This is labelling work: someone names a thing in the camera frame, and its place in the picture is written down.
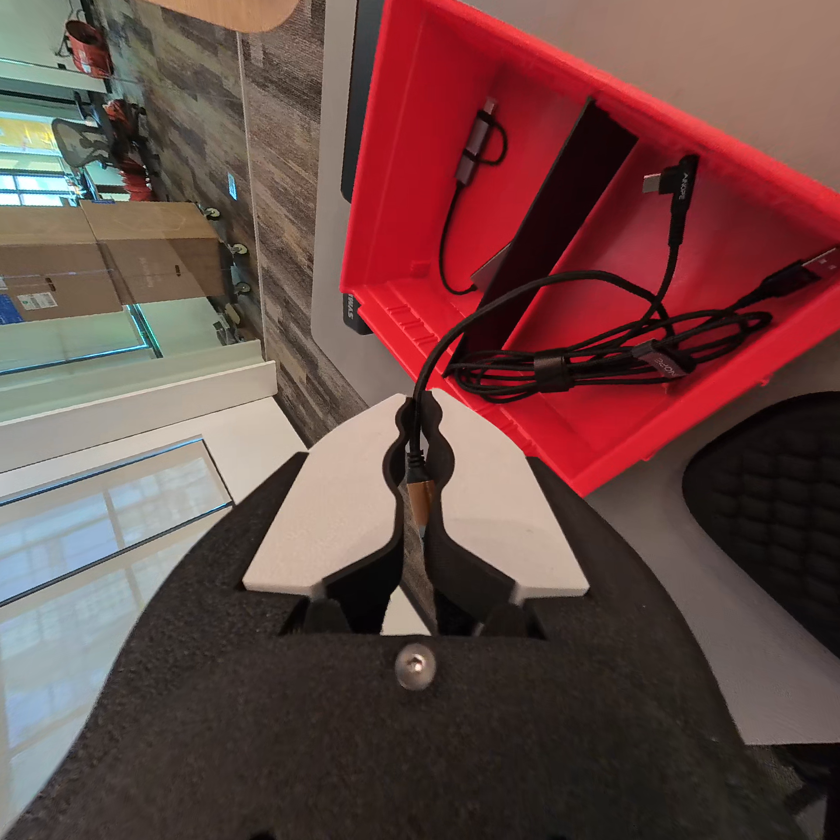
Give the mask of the black bin divider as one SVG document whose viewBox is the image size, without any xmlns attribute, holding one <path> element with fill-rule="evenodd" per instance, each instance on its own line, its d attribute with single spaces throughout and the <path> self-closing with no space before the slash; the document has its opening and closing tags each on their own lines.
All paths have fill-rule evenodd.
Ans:
<svg viewBox="0 0 840 840">
<path fill-rule="evenodd" d="M 637 136 L 589 97 L 543 180 L 465 330 L 447 373 L 469 353 L 500 350 L 537 295 L 524 292 L 491 304 L 552 273 L 637 143 Z"/>
</svg>

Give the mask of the dark flat device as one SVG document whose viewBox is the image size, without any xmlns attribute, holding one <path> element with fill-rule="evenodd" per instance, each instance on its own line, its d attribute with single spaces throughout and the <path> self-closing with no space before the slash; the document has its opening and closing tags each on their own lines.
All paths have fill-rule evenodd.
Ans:
<svg viewBox="0 0 840 840">
<path fill-rule="evenodd" d="M 354 191 L 384 5 L 384 1 L 356 3 L 340 179 L 340 191 L 348 203 L 352 201 Z"/>
</svg>

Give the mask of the grey mesh office chair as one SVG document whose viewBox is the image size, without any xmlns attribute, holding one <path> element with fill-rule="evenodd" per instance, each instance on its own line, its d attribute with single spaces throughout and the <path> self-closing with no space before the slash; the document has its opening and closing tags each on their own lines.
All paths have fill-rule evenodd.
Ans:
<svg viewBox="0 0 840 840">
<path fill-rule="evenodd" d="M 50 128 L 60 156 L 70 168 L 80 170 L 97 162 L 103 166 L 113 164 L 111 144 L 99 127 L 53 119 Z"/>
</svg>

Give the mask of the cardboard box blue label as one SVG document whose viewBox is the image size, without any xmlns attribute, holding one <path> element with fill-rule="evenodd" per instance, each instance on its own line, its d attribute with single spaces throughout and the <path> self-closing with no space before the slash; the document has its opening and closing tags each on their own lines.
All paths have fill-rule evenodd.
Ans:
<svg viewBox="0 0 840 840">
<path fill-rule="evenodd" d="M 121 312 L 97 245 L 1 247 L 1 323 Z"/>
</svg>

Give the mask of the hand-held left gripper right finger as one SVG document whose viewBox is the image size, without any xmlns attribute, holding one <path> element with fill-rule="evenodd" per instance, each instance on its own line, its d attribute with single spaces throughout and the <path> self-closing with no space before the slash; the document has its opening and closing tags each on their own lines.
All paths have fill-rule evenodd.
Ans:
<svg viewBox="0 0 840 840">
<path fill-rule="evenodd" d="M 436 496 L 425 531 L 433 588 L 457 606 L 586 594 L 589 582 L 528 458 L 447 392 L 423 396 Z"/>
</svg>

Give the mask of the large gridded window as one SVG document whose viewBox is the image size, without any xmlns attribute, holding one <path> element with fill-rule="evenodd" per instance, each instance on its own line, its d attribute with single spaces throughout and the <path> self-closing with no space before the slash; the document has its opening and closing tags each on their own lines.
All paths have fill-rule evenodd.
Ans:
<svg viewBox="0 0 840 840">
<path fill-rule="evenodd" d="M 2 827 L 66 755 L 154 593 L 234 503 L 199 438 L 2 499 Z"/>
</svg>

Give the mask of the orange cable plug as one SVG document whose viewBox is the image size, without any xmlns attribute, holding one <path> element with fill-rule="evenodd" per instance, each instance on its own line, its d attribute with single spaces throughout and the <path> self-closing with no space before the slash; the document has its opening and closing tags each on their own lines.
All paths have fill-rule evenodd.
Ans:
<svg viewBox="0 0 840 840">
<path fill-rule="evenodd" d="M 406 493 L 421 540 L 425 540 L 435 499 L 435 482 L 422 450 L 406 452 Z"/>
</svg>

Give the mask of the wooden cabinet on casters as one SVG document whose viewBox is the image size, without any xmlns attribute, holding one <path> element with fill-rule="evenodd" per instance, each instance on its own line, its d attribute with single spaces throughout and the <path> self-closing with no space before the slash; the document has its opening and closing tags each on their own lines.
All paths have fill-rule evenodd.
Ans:
<svg viewBox="0 0 840 840">
<path fill-rule="evenodd" d="M 94 203 L 80 208 L 124 305 L 211 298 L 249 291 L 235 254 L 194 203 Z"/>
</svg>

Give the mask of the grey usb hub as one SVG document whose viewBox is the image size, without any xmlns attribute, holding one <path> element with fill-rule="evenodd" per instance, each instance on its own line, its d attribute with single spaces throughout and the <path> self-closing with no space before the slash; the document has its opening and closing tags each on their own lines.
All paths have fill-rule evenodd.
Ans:
<svg viewBox="0 0 840 840">
<path fill-rule="evenodd" d="M 495 255 L 490 257 L 487 262 L 482 264 L 470 276 L 470 283 L 479 291 L 485 292 L 490 287 L 492 281 L 495 279 L 499 268 L 503 264 L 512 242 L 501 248 Z"/>
</svg>

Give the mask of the black oval mesh pad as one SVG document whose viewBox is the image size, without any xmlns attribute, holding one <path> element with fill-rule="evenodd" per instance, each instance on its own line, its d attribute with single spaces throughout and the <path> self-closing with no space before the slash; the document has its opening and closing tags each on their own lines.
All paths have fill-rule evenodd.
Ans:
<svg viewBox="0 0 840 840">
<path fill-rule="evenodd" d="M 686 506 L 709 538 L 839 656 L 839 393 L 768 406 L 697 452 Z"/>
</svg>

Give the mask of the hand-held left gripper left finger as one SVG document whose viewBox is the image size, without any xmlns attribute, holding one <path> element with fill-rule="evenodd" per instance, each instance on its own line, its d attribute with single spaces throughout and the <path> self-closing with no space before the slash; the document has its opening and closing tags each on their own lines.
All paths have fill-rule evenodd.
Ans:
<svg viewBox="0 0 840 840">
<path fill-rule="evenodd" d="M 312 446 L 243 578 L 246 590 L 319 598 L 403 536 L 406 396 L 392 395 Z"/>
</svg>

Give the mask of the red plastic bin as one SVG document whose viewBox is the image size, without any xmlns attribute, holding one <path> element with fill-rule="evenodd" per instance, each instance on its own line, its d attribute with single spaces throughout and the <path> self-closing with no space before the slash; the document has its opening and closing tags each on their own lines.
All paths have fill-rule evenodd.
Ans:
<svg viewBox="0 0 840 840">
<path fill-rule="evenodd" d="M 669 199 L 643 179 L 697 154 L 686 237 L 665 305 L 723 308 L 789 264 L 838 245 L 838 195 L 747 145 L 460 2 L 385 2 L 353 186 L 341 290 L 416 379 L 444 334 L 480 304 L 447 293 L 438 249 L 455 173 L 486 100 L 508 153 L 458 200 L 446 278 L 458 290 L 512 241 L 593 97 L 637 143 L 553 270 L 604 270 L 656 291 Z M 497 425 L 582 495 L 703 422 L 838 330 L 838 275 L 770 301 L 771 324 L 673 384 L 576 386 L 491 405 L 443 378 L 432 387 Z"/>
</svg>

